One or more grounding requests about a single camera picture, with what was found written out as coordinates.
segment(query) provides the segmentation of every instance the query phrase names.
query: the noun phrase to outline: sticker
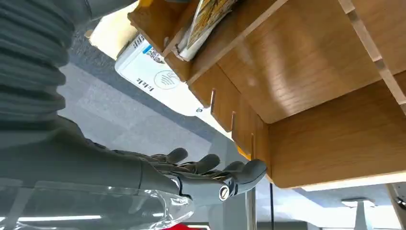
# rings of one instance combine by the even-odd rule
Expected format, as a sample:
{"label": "sticker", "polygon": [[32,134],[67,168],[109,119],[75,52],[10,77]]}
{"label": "sticker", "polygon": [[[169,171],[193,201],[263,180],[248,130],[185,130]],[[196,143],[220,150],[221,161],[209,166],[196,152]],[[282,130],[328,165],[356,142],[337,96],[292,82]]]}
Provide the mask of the sticker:
{"label": "sticker", "polygon": [[155,75],[155,85],[163,90],[170,90],[179,85],[180,79],[171,70],[164,70]]}

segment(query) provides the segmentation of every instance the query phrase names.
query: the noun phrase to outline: robotic hand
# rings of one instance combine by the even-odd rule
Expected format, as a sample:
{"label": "robotic hand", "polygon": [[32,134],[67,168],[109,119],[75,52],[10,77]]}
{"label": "robotic hand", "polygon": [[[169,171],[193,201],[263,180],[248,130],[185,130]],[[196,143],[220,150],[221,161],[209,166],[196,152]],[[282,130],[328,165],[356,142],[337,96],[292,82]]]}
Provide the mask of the robotic hand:
{"label": "robotic hand", "polygon": [[168,155],[153,156],[118,150],[115,152],[148,161],[179,186],[179,195],[190,197],[196,205],[221,203],[230,196],[244,193],[252,189],[266,172],[266,165],[259,160],[250,161],[246,165],[235,161],[222,171],[214,170],[220,163],[220,159],[214,154],[209,154],[198,162],[177,164],[188,156],[183,148],[175,149]]}

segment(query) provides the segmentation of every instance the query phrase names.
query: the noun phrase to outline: wooden shelf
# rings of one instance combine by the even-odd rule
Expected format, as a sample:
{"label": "wooden shelf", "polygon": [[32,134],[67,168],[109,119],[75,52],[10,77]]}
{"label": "wooden shelf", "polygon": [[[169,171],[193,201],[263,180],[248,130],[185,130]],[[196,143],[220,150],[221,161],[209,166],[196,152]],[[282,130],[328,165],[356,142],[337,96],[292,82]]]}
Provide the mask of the wooden shelf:
{"label": "wooden shelf", "polygon": [[406,171],[404,0],[243,0],[190,62],[196,2],[144,1],[134,25],[279,187]]}

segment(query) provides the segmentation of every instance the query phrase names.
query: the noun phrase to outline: white device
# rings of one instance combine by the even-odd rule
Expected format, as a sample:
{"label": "white device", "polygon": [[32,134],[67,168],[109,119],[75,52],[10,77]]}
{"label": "white device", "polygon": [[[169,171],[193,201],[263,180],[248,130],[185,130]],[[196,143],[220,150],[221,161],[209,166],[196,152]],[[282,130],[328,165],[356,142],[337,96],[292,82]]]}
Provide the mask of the white device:
{"label": "white device", "polygon": [[211,108],[203,107],[188,85],[180,81],[164,58],[141,34],[118,57],[115,70],[173,111],[185,116],[196,116],[231,139],[231,132],[226,132],[213,118]]}

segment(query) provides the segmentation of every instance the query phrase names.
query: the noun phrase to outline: screw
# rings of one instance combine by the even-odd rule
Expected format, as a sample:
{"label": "screw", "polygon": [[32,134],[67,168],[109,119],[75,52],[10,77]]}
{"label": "screw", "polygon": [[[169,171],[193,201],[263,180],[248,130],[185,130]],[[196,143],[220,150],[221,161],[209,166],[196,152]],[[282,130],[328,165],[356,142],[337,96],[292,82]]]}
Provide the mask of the screw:
{"label": "screw", "polygon": [[227,185],[221,186],[220,190],[218,191],[218,198],[221,201],[225,201],[228,199],[229,196],[230,196],[230,189],[228,188],[228,186]]}

